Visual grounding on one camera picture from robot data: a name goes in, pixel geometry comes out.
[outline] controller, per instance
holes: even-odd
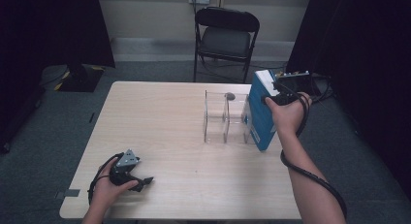
[[[263,96],[261,102],[266,105],[266,98],[269,97],[273,102],[279,106],[285,106],[297,100],[297,97],[292,94],[278,94],[276,96]]]
[[[145,185],[150,184],[154,177],[148,177],[140,179],[130,175],[130,172],[136,167],[140,161],[139,157],[133,153],[131,149],[128,149],[125,153],[120,154],[115,163],[110,169],[110,181],[115,185],[121,185],[131,180],[139,182],[136,186],[129,189],[130,191],[141,192]]]
[[[275,82],[273,82],[274,89],[276,89],[279,94],[276,96],[263,96],[261,97],[261,102],[266,105],[266,98],[275,102],[279,106],[285,106],[290,103],[293,103],[298,99],[294,93],[303,91],[301,85],[309,81],[309,72],[304,73],[295,72],[295,73],[281,73],[275,75]]]

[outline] chair backrest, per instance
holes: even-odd
[[[229,10],[217,7],[206,7],[197,11],[196,25],[227,28],[245,32],[257,33],[260,21],[248,12]]]

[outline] person's right hand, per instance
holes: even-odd
[[[301,97],[305,103],[308,101],[307,106],[309,107],[312,103],[309,95],[303,92],[300,94],[306,98]],[[270,98],[266,98],[266,103],[271,110],[272,120],[274,121],[277,131],[296,134],[303,119],[303,107],[300,100],[286,106],[278,106]]]

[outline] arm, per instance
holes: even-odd
[[[101,171],[100,179],[94,188],[93,200],[91,200],[90,207],[82,219],[83,224],[101,224],[107,209],[117,200],[118,196],[138,184],[136,180],[129,181],[120,186],[111,183],[110,178],[107,176],[116,159],[113,158]]]
[[[300,101],[287,106],[278,106],[270,98],[267,98],[266,102],[271,109],[278,138],[288,161],[327,181],[296,136],[303,118]],[[293,170],[289,170],[289,174],[296,203],[304,223],[345,223],[344,215],[333,194],[320,184]]]

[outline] transparent acrylic box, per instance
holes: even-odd
[[[244,144],[250,136],[248,94],[205,92],[205,142]]]

